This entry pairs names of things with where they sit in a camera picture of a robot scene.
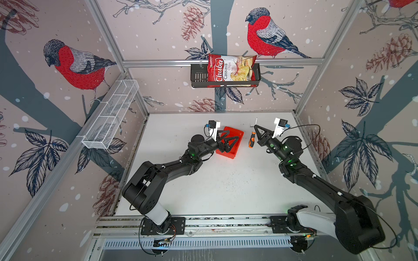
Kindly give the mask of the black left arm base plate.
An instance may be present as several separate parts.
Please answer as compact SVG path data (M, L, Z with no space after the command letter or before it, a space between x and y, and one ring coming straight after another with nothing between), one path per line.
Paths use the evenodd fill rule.
M145 217L140 226L141 236L174 236L184 235L186 227L185 217L169 216L161 225L155 224L151 219Z

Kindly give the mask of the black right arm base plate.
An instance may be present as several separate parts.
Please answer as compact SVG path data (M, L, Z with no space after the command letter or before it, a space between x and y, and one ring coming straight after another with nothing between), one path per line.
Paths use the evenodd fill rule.
M317 230L302 226L293 215L271 216L268 225L274 234L290 233L290 249L305 254L317 237Z

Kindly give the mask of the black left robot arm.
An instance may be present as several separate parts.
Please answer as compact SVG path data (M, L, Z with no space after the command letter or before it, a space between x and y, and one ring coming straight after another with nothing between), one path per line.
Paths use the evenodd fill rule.
M144 162L125 184L122 197L134 210L150 219L164 232L171 225L171 214L158 202L166 183L197 172L205 156L216 151L229 153L238 146L239 136L229 136L229 130L218 130L213 138L194 135L185 153L176 161L163 164Z

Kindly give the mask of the orange black screwdriver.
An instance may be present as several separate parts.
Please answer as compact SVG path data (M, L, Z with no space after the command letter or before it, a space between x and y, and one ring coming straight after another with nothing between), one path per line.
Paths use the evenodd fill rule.
M251 130L251 136L250 136L250 139L249 139L249 148L251 148L251 149L254 147L254 144L255 144L256 132L255 132L254 126L257 125L257 121L258 121L258 119L256 118L254 125L251 126L252 130Z

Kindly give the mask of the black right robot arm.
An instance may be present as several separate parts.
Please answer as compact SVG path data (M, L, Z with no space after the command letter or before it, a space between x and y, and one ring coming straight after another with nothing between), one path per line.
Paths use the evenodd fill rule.
M299 160L303 153L299 137L289 137L281 142L269 129L255 125L254 130L258 144L279 159L283 177L310 192L331 210L330 213L317 212L303 204L292 207L286 218L291 232L303 228L323 232L337 239L352 254L359 254L385 240L379 216L367 197L340 190Z

